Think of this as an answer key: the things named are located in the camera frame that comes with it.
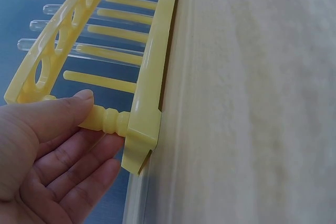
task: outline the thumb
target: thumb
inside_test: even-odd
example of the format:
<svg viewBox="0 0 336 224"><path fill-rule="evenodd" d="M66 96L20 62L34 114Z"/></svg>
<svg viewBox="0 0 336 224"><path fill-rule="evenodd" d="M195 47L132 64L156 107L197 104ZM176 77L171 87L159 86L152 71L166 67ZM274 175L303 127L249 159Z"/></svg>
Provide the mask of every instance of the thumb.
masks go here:
<svg viewBox="0 0 336 224"><path fill-rule="evenodd" d="M47 142L78 126L88 116L93 106L91 90L82 90L71 98L29 104L11 104L2 107L5 113L15 117L18 124L25 124L39 142Z"/></svg>

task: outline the hand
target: hand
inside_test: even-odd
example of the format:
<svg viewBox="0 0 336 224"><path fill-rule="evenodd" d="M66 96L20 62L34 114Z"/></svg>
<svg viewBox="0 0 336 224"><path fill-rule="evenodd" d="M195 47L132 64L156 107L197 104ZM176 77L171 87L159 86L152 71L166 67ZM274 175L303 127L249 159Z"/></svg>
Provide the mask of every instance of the hand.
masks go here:
<svg viewBox="0 0 336 224"><path fill-rule="evenodd" d="M93 106L72 98L0 107L0 223L81 223L120 169L117 135L77 127Z"/></svg>

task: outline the yellow plastic rack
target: yellow plastic rack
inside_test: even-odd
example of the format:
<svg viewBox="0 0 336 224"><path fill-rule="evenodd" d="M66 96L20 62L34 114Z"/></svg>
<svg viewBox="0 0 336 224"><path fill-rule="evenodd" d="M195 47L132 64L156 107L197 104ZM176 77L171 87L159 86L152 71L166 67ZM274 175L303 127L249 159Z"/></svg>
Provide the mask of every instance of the yellow plastic rack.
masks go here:
<svg viewBox="0 0 336 224"><path fill-rule="evenodd" d="M66 0L64 2L40 33L18 68L5 93L7 103L30 103L55 99L50 95L55 81L72 46L100 1ZM73 71L65 71L63 77L67 80L134 93L131 112L119 113L112 108L105 109L94 105L88 118L80 126L95 131L103 130L106 133L116 132L120 136L125 136L122 167L131 173L139 174L144 162L155 149L159 137L161 121L159 100L175 0L159 0L157 4L141 0L107 1L118 3L124 1L134 6L155 9L153 19L140 17L140 15L126 17L126 19L140 18L147 24L151 23L149 34L110 27L88 27L88 30L91 29L94 33L112 33L116 37L145 42L143 57L83 45L79 45L76 50L141 65L137 83ZM109 10L108 15L120 15L118 11L111 12L113 11ZM35 83L35 73L40 62L41 74Z"/></svg>

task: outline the finger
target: finger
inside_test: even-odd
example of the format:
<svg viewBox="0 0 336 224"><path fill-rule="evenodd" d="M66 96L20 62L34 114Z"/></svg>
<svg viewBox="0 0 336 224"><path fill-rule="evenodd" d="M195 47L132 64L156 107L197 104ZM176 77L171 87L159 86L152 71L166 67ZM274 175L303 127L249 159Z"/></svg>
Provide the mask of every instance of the finger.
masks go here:
<svg viewBox="0 0 336 224"><path fill-rule="evenodd" d="M91 90L82 90L71 98L4 107L17 124L27 126L40 142L47 142L85 120L93 106Z"/></svg>
<svg viewBox="0 0 336 224"><path fill-rule="evenodd" d="M71 136L73 136L76 132L78 132L80 127L74 127L71 130L66 131L65 133L61 134L60 136L45 142L41 143L38 147L36 159L38 160L39 158L47 155L49 152L52 152L54 149L59 147L62 143L65 142L65 140L68 140Z"/></svg>
<svg viewBox="0 0 336 224"><path fill-rule="evenodd" d="M88 154L48 185L47 188L54 195L54 201L60 202L71 189L86 179L106 160L113 158L122 145L122 137L117 135L104 136Z"/></svg>
<svg viewBox="0 0 336 224"><path fill-rule="evenodd" d="M120 162L109 159L94 173L75 186L61 201L73 223L82 223L99 199L113 184L120 169Z"/></svg>
<svg viewBox="0 0 336 224"><path fill-rule="evenodd" d="M96 144L104 133L81 129L53 152L37 160L33 168L43 185L48 185L55 178L67 171L82 155Z"/></svg>

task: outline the white molding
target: white molding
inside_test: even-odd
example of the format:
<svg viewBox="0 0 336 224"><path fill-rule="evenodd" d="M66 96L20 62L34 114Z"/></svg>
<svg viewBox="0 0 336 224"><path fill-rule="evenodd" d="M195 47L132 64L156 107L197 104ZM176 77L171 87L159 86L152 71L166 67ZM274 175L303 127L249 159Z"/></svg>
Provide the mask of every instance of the white molding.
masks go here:
<svg viewBox="0 0 336 224"><path fill-rule="evenodd" d="M149 182L149 163L142 170L140 176L130 174L126 201L124 207L123 224L143 224L145 204Z"/></svg>

